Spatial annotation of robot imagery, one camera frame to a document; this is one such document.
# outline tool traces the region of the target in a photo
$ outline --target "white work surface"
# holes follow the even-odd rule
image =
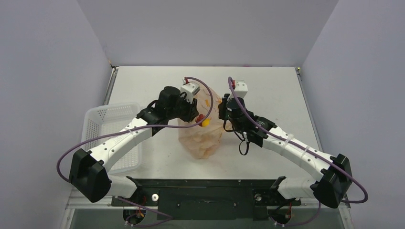
[[[182,78],[195,77],[220,97],[230,93],[227,78],[245,80],[249,92],[246,108],[318,148],[309,113],[294,68],[276,67],[119,67],[110,104],[137,102],[146,107],[165,86],[179,88]],[[177,125],[177,120],[169,122]],[[279,154],[250,144],[249,153],[238,152],[240,140],[224,133],[221,146],[208,159],[194,159],[179,143],[178,129],[165,128],[142,142],[142,164],[127,173],[133,178],[165,179],[275,179],[308,177],[303,169]]]

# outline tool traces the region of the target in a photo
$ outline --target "plastic basket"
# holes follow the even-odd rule
[[[121,131],[139,111],[140,107],[137,103],[111,104],[88,110],[83,124],[82,141]],[[82,148],[88,151],[106,140],[107,139],[100,139],[93,141],[87,143]],[[138,144],[113,165],[109,174],[133,170],[141,164],[141,159],[141,147],[140,144]]]

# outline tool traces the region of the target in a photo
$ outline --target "gray wall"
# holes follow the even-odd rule
[[[352,205],[357,228],[405,226],[404,12],[403,0],[340,0],[302,66],[325,151],[347,155],[369,191]]]
[[[56,161],[111,68],[75,0],[0,5],[0,227],[59,228],[71,187]]]
[[[300,66],[338,0],[78,0],[113,65]]]

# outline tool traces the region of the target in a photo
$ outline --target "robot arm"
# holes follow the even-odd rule
[[[243,98],[247,94],[247,84],[244,81],[234,81],[233,88],[242,106],[245,107]],[[269,149],[282,155],[294,162],[297,166],[303,168],[312,177],[279,177],[274,183],[274,190],[286,199],[316,198],[328,207],[337,208],[352,182],[328,163],[307,153],[307,150],[316,152],[319,156],[336,164],[351,175],[348,158],[341,154],[337,157],[333,157],[315,150],[301,141],[296,140],[292,134],[284,132],[270,120],[254,115],[253,112],[248,110],[246,111],[259,126],[273,135],[282,136],[285,141],[281,141],[265,133],[248,120],[232,94],[224,95],[222,103],[219,105],[219,118],[225,122],[229,120],[232,123],[232,131],[242,134],[248,143],[255,143],[259,147]]]
[[[180,118],[191,122],[198,115],[198,84],[186,83],[179,89],[167,86],[147,108],[140,111],[122,131],[127,133],[113,137],[89,151],[77,150],[72,159],[69,182],[82,192],[91,202],[104,196],[129,198],[136,191],[136,184],[126,177],[108,175],[111,167],[129,150],[140,142],[154,136],[163,127],[145,128],[131,131],[146,125],[167,125],[169,120]]]

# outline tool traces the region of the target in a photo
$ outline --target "purple cable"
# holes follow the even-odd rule
[[[316,213],[313,217],[311,217],[310,219],[308,219],[307,221],[300,222],[300,223],[281,224],[281,223],[276,222],[272,217],[270,217],[270,219],[271,219],[273,222],[276,222],[276,224],[279,225],[279,226],[283,226],[283,225],[284,225],[284,227],[294,227],[294,226],[302,226],[302,225],[305,225],[305,224],[307,224],[307,223],[311,223],[316,217],[318,217],[319,213],[320,213],[320,202],[319,202],[319,205],[318,205],[317,213]]]
[[[241,108],[242,112],[245,114],[245,116],[247,117],[247,119],[249,119],[250,122],[252,122],[255,126],[257,126],[260,130],[262,130],[263,132],[265,132],[266,134],[273,136],[281,141],[286,141],[285,138],[281,137],[281,136],[277,136],[276,134],[273,134],[271,132],[269,132],[268,130],[264,129],[262,126],[260,126],[259,124],[257,124],[250,116],[249,114],[246,112],[246,108],[243,107],[243,105],[241,104],[241,102],[239,101],[235,90],[233,88],[233,79],[232,77],[228,77],[228,85],[229,85],[229,89],[231,90],[232,95],[235,98],[236,103],[238,104],[238,106]],[[298,143],[294,142],[294,141],[289,141],[289,144],[292,144],[298,148],[300,148],[301,150],[305,150],[305,147],[299,145]],[[348,174],[346,171],[344,171],[343,169],[339,168],[337,165],[335,165],[334,163],[324,159],[323,157],[319,156],[317,153],[312,152],[311,150],[307,150],[307,152],[309,154],[311,154],[312,156],[315,156],[319,159],[321,159],[322,161],[328,163],[330,166],[334,167],[336,170],[338,170],[339,172],[341,172],[343,175],[345,175],[349,180],[351,180],[353,183],[355,183],[364,193],[364,199],[362,200],[342,200],[343,203],[350,203],[350,204],[361,204],[364,203],[368,200],[368,193],[366,191],[366,189],[356,180],[354,179],[352,176],[350,176],[350,174]]]
[[[123,199],[123,198],[121,198],[121,197],[117,197],[117,199],[119,199],[119,200],[121,200],[121,201],[123,201],[123,202],[125,202],[125,203],[131,204],[131,205],[133,205],[133,206],[136,206],[136,207],[139,207],[139,208],[143,208],[143,209],[148,210],[148,211],[150,211],[150,212],[154,212],[154,213],[156,213],[156,214],[159,214],[159,215],[168,217],[168,219],[165,219],[165,220],[162,220],[162,221],[159,221],[159,222],[156,222],[156,223],[151,223],[151,224],[147,224],[147,225],[134,225],[134,227],[136,227],[136,228],[148,228],[148,227],[153,227],[153,226],[162,224],[162,223],[164,223],[164,222],[167,222],[167,221],[170,221],[170,220],[173,219],[173,216],[168,215],[168,214],[163,213],[163,212],[160,212],[160,211],[158,211],[158,210],[154,210],[154,209],[151,209],[151,208],[147,208],[147,207],[145,207],[145,206],[136,204],[136,203],[134,203],[134,202],[131,202],[131,201],[126,200],[126,199]],[[128,216],[128,217],[125,219],[125,221],[126,221],[126,222],[129,222],[129,219],[130,219],[131,217],[135,216],[135,215],[136,215],[136,213],[135,213],[135,214],[132,214],[132,215],[130,215],[130,216]]]
[[[208,116],[211,114],[211,111],[213,110],[213,103],[214,103],[213,93],[211,92],[211,90],[210,90],[210,88],[208,87],[208,85],[205,84],[203,81],[201,81],[201,80],[199,80],[199,79],[197,79],[197,78],[194,78],[194,77],[185,77],[185,79],[186,79],[186,80],[195,80],[195,81],[201,83],[202,85],[204,85],[204,87],[207,88],[208,93],[210,94],[210,98],[211,98],[211,106],[210,106],[210,109],[208,110],[208,113],[207,113],[207,115],[205,116],[205,118],[203,118],[203,119],[200,120],[199,122],[194,123],[194,124],[192,124],[192,125],[184,125],[184,126],[179,126],[179,125],[145,125],[145,126],[139,126],[139,127],[136,127],[136,128],[132,128],[132,129],[130,129],[130,130],[126,130],[126,131],[122,131],[122,132],[117,132],[117,133],[113,133],[113,134],[108,134],[108,135],[102,135],[102,136],[98,136],[98,137],[95,137],[95,138],[86,140],[86,141],[84,141],[84,142],[81,142],[81,143],[79,143],[79,144],[73,146],[72,148],[70,148],[69,150],[67,150],[65,153],[62,154],[62,156],[58,159],[58,162],[56,163],[56,171],[58,172],[58,175],[59,175],[63,180],[65,180],[66,182],[69,182],[69,179],[68,179],[67,177],[65,177],[65,176],[62,174],[62,172],[61,172],[60,166],[61,166],[62,159],[63,159],[66,155],[68,155],[70,152],[72,152],[74,149],[76,149],[76,148],[78,148],[78,147],[80,147],[80,146],[82,146],[82,145],[84,145],[84,144],[87,144],[87,143],[89,143],[89,142],[96,141],[96,140],[98,140],[98,139],[102,139],[102,138],[106,138],[106,137],[113,137],[113,136],[123,135],[123,134],[126,134],[126,133],[130,133],[130,132],[133,132],[133,131],[137,131],[137,130],[141,130],[141,129],[146,129],[146,128],[165,127],[165,128],[185,129],[185,128],[194,127],[194,126],[196,126],[196,125],[199,125],[199,124],[203,123],[203,121],[208,118]]]

